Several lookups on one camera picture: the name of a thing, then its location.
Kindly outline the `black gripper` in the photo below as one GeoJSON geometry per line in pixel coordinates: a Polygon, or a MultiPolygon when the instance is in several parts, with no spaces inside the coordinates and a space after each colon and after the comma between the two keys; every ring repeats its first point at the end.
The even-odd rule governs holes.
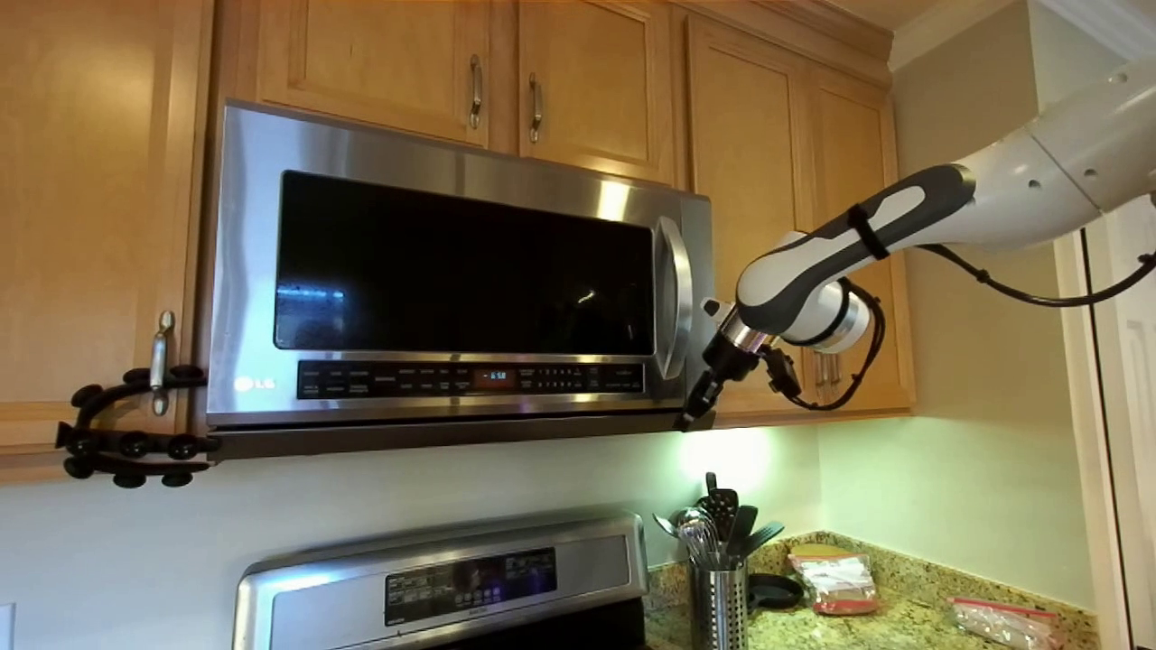
{"type": "Polygon", "coordinates": [[[687,397],[681,407],[676,427],[694,430],[699,421],[712,421],[712,403],[718,399],[724,386],[741,383],[752,368],[756,356],[747,349],[734,348],[731,340],[712,340],[706,349],[706,373],[694,386],[694,397],[687,397]]]}

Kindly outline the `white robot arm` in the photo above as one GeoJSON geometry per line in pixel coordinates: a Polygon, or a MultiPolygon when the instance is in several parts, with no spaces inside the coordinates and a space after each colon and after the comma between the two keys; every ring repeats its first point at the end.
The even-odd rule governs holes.
{"type": "MultiPolygon", "coordinates": [[[[854,399],[887,340],[876,297],[851,281],[854,272],[899,249],[930,249],[964,266],[975,281],[1030,304],[1032,297],[995,281],[955,251],[964,244],[1030,244],[1084,228],[1116,207],[1148,195],[1156,178],[1156,66],[1132,60],[1107,83],[1051,105],[1008,137],[945,166],[918,171],[878,195],[854,201],[811,233],[790,233],[756,255],[734,290],[734,304],[706,348],[676,427],[703,427],[724,386],[768,366],[770,386],[790,403],[798,378],[776,340],[822,355],[851,349],[865,327],[870,348],[854,383],[829,413],[854,399]]],[[[1111,290],[1089,297],[1036,297],[1036,308],[1089,308],[1114,300],[1153,272],[1153,255],[1111,290]]]]}

